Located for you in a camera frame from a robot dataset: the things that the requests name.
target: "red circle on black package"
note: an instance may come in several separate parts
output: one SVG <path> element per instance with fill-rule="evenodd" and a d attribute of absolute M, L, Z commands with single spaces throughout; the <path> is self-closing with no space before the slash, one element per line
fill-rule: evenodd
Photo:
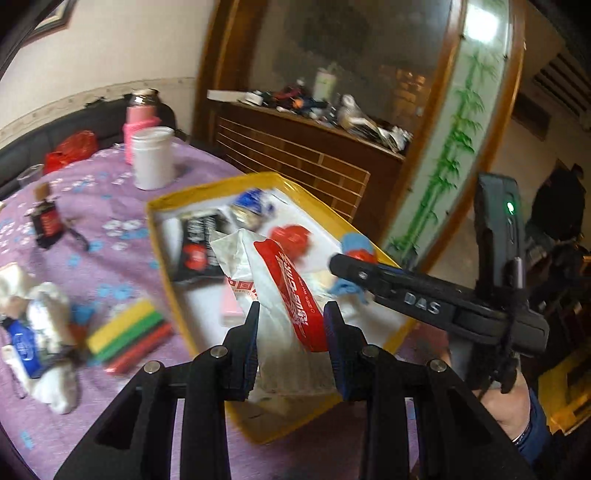
<path fill-rule="evenodd" d="M 205 245 L 186 245 L 183 252 L 187 254 L 188 258 L 184 264 L 191 270 L 205 270 L 207 267 L 207 249 Z"/>

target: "clear glass cup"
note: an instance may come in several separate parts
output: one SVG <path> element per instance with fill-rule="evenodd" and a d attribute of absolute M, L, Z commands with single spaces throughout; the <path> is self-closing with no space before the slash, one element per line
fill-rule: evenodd
<path fill-rule="evenodd" d="M 33 183 L 34 181 L 40 180 L 43 176 L 43 167 L 43 163 L 38 163 L 37 165 L 33 165 L 22 172 L 17 177 L 18 184 L 21 186 L 21 188 Z"/>

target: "picture frame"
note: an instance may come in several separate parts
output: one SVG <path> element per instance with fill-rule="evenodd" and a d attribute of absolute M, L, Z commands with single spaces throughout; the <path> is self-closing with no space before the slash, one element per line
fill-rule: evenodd
<path fill-rule="evenodd" d="M 72 10 L 74 9 L 76 1 L 77 0 L 64 0 L 55 7 L 51 13 L 35 27 L 24 43 L 38 40 L 55 30 L 60 30 L 66 27 L 72 16 Z"/>

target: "bright ceiling light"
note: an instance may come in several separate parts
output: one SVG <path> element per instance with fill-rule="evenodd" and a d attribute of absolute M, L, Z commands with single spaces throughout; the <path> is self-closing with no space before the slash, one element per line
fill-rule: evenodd
<path fill-rule="evenodd" d="M 468 5 L 466 14 L 466 36 L 483 43 L 490 43 L 499 28 L 496 15 L 474 5 Z"/>

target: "brown wooden counter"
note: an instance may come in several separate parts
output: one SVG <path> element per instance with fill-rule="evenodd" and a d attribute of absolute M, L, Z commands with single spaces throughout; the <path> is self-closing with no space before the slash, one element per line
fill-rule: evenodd
<path fill-rule="evenodd" d="M 220 103 L 215 144 L 245 173 L 294 180 L 377 242 L 404 157 L 292 113 Z"/>

